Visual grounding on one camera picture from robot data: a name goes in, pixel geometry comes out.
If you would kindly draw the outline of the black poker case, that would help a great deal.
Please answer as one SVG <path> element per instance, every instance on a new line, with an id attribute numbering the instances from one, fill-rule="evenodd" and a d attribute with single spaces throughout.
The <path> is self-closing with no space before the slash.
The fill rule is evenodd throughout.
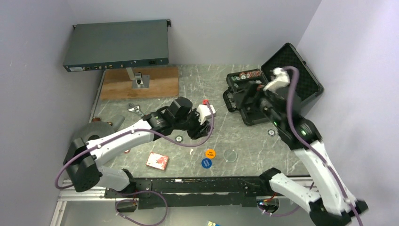
<path id="1" fill-rule="evenodd" d="M 251 81 L 257 84 L 266 84 L 272 79 L 274 75 L 272 70 L 277 67 L 294 66 L 300 72 L 300 78 L 296 87 L 296 93 L 301 98 L 302 106 L 307 105 L 317 96 L 321 95 L 324 87 L 319 82 L 314 73 L 310 70 L 307 63 L 300 56 L 294 45 L 285 43 L 269 60 L 267 60 L 259 69 L 251 69 L 247 71 L 259 70 L 260 77 L 249 78 L 241 80 L 239 74 L 230 73 L 226 76 L 228 85 L 227 90 L 223 93 L 223 100 L 229 112 L 239 112 L 242 120 L 247 126 L 254 126 L 261 123 L 269 122 L 269 119 L 262 113 L 254 112 L 246 109 L 246 103 L 242 103 L 245 94 L 245 88 Z"/>

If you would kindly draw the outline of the blue poker chip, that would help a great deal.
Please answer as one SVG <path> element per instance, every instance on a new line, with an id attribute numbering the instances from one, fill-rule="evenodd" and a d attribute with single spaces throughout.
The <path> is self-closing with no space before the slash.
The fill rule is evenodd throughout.
<path id="1" fill-rule="evenodd" d="M 269 136 L 275 136 L 276 135 L 276 131 L 273 129 L 268 130 L 268 135 Z"/>

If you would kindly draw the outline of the red playing card deck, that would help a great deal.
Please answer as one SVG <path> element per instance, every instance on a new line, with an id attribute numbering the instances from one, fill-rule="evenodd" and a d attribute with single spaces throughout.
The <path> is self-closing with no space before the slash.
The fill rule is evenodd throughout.
<path id="1" fill-rule="evenodd" d="M 169 157 L 159 154 L 150 152 L 149 157 L 146 162 L 147 167 L 151 167 L 157 170 L 165 171 L 169 162 Z"/>

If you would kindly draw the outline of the green poker chip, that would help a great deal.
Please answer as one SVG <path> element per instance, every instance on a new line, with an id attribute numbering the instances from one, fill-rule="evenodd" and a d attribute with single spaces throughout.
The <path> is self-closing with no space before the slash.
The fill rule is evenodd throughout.
<path id="1" fill-rule="evenodd" d="M 183 137 L 182 136 L 176 136 L 175 137 L 175 141 L 178 143 L 182 143 L 183 142 Z"/>

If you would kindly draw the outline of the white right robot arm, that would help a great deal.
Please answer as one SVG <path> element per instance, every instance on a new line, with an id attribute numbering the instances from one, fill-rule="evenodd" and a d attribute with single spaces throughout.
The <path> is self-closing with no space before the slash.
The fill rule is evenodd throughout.
<path id="1" fill-rule="evenodd" d="M 260 84 L 248 87 L 249 102 L 276 126 L 281 140 L 301 160 L 318 191 L 299 185 L 276 168 L 260 176 L 264 195 L 281 194 L 304 209 L 316 226 L 346 226 L 368 210 L 344 185 L 326 152 L 315 124 L 301 115 L 301 99 L 293 85 L 271 90 Z"/>

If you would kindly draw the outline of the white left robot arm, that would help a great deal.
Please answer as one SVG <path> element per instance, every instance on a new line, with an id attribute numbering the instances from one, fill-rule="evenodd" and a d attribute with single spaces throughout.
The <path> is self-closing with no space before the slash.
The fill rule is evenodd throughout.
<path id="1" fill-rule="evenodd" d="M 192 140 L 203 137 L 205 140 L 198 144 L 202 145 L 213 132 L 215 116 L 216 110 L 208 100 L 194 108 L 189 99 L 178 97 L 169 106 L 145 114 L 133 125 L 108 136 L 87 142 L 77 138 L 70 143 L 63 167 L 55 179 L 55 187 L 64 189 L 58 182 L 66 172 L 71 187 L 78 193 L 102 186 L 128 198 L 136 189 L 134 177 L 127 169 L 108 168 L 105 163 L 127 150 L 159 138 L 177 145 L 178 142 L 168 137 L 174 130 L 186 131 Z"/>

